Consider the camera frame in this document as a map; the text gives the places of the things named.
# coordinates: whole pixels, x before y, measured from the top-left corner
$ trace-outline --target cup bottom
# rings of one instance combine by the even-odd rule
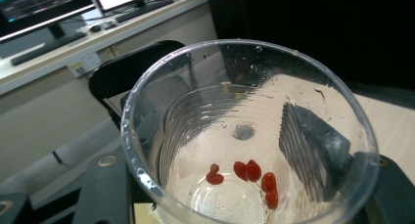
[[[188,205],[204,215],[231,223],[264,223],[269,212],[259,185],[246,182],[230,169],[222,169],[224,182],[211,185],[202,178],[189,193]]]

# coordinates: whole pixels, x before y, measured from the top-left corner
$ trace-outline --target electronic device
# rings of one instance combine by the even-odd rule
[[[66,34],[58,22],[78,16],[95,8],[91,0],[0,0],[0,42],[48,27],[55,37],[42,47],[11,59],[16,66],[40,55],[65,46],[86,36],[74,31]]]
[[[95,0],[102,14],[113,12],[122,7],[135,7],[133,10],[116,17],[115,20],[118,23],[131,20],[132,18],[144,15],[173,2],[173,0]]]

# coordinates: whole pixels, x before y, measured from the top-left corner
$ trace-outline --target plastic cup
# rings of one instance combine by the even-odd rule
[[[312,155],[282,126],[287,105],[302,110],[298,138]],[[285,143],[298,151],[287,152],[287,132]],[[166,223],[343,223],[378,174],[373,131],[344,83],[298,51],[252,40],[204,42],[159,60],[126,101],[121,138],[132,174]],[[251,159],[261,168],[257,181],[234,171]],[[220,184],[207,179],[214,163]],[[266,172],[276,177],[276,208],[261,189]],[[307,190],[311,180],[319,199]]]

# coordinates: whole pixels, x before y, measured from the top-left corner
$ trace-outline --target chair backrest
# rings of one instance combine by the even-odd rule
[[[108,110],[118,129],[121,114],[108,99],[125,95],[151,65],[182,47],[184,45],[178,41],[159,41],[110,60],[93,72],[89,80],[89,91]]]

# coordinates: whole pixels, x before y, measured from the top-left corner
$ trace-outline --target red seed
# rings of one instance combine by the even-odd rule
[[[235,174],[244,181],[248,181],[247,175],[245,174],[247,170],[247,165],[243,162],[236,161],[234,163]]]
[[[210,172],[216,174],[219,171],[219,165],[217,165],[216,163],[213,163],[210,166]]]
[[[216,163],[213,163],[210,166],[210,172],[206,176],[207,181],[211,185],[218,185],[223,182],[224,177],[221,174],[217,174],[218,171],[219,171],[219,165],[217,165]]]
[[[207,181],[211,184],[211,185],[219,185],[223,182],[225,178],[223,177],[222,174],[215,174],[214,176],[210,177],[207,179]]]
[[[265,194],[265,203],[269,209],[275,209],[278,206],[278,194],[276,191],[271,191]]]
[[[262,176],[260,181],[260,188],[264,193],[277,191],[277,181],[275,179],[274,173],[267,172]]]
[[[259,180],[261,170],[259,165],[253,159],[251,159],[247,163],[247,170],[245,172],[245,175],[251,182],[256,182],[257,180]]]

